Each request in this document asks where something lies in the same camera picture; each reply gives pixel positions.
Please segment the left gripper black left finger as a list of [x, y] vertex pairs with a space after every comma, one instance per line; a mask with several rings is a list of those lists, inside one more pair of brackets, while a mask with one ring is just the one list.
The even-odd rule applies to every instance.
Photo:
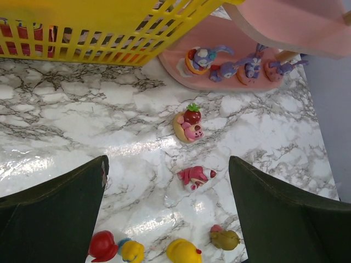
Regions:
[[99, 156], [1, 198], [1, 262], [85, 262], [109, 173]]

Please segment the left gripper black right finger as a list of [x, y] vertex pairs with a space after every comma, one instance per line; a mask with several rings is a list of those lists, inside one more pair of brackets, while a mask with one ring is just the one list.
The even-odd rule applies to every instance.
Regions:
[[229, 159], [247, 262], [350, 262], [350, 204]]

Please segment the pink bear figure toy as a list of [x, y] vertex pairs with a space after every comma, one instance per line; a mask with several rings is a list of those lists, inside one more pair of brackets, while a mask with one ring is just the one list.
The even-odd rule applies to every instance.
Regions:
[[217, 172], [203, 166], [194, 166], [181, 170], [177, 175], [184, 188], [189, 192], [193, 192], [214, 179], [217, 176]]

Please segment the strawberry pink bear donut toy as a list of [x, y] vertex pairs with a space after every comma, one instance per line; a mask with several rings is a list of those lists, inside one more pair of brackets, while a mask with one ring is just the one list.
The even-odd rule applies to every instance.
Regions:
[[204, 137], [200, 109], [199, 105], [192, 103], [187, 106], [184, 112], [174, 116], [172, 126], [180, 141], [190, 144]]

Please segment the small purple bunny toy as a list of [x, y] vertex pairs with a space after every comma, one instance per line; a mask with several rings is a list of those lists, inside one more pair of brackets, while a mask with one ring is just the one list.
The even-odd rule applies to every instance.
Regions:
[[209, 79], [212, 82], [220, 82], [224, 78], [231, 78], [235, 75], [241, 64], [238, 62], [225, 62], [221, 65], [212, 65], [210, 68]]

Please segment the purple orange bunny toy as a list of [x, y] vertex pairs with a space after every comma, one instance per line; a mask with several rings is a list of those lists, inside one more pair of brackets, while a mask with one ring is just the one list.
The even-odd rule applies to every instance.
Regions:
[[219, 52], [234, 54], [234, 51], [226, 45], [214, 48], [194, 47], [186, 53], [185, 58], [179, 60], [177, 70], [182, 77], [204, 75], [211, 68]]

